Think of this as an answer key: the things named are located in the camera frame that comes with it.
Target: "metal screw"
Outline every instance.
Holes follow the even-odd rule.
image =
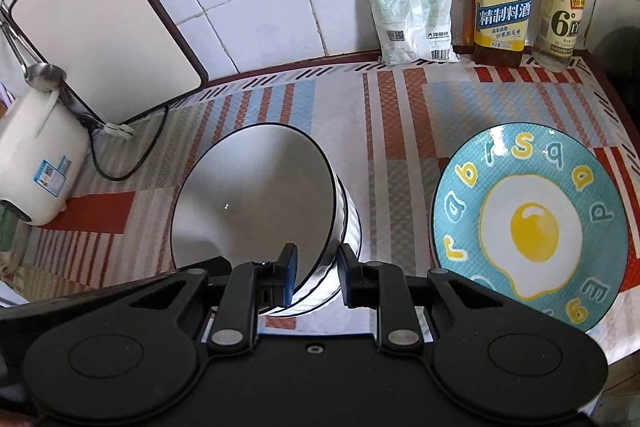
[[[219,346],[235,346],[244,339],[244,335],[238,330],[220,330],[211,335],[211,342]]]
[[[310,346],[306,346],[306,352],[311,353],[312,355],[319,355],[324,351],[324,346],[320,344],[311,344]]]
[[[413,346],[420,340],[418,333],[412,330],[394,330],[387,335],[387,340],[396,346]]]

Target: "bottle label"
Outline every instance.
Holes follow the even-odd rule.
[[[574,53],[585,0],[542,0],[542,21],[538,38],[543,48],[559,58]]]
[[[520,52],[524,49],[531,0],[476,0],[476,44]]]

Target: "barcode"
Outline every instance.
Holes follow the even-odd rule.
[[[549,36],[549,26],[551,26],[551,21],[549,19],[543,19],[540,26],[540,35],[542,35],[543,39]]]
[[[388,30],[386,32],[386,36],[389,37],[390,41],[395,41],[395,42],[403,42],[404,41],[404,32],[403,31],[395,31],[395,30]]]
[[[449,50],[435,50],[431,52],[431,60],[447,62],[449,60]]]

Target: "ceramic plate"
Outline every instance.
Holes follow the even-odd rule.
[[[573,138],[510,123],[465,143],[433,201],[443,268],[588,331],[625,273],[625,211],[609,175]]]

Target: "white rice cooker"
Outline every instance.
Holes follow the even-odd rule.
[[[89,137],[58,100],[29,87],[0,120],[0,204],[40,226],[66,204]]]

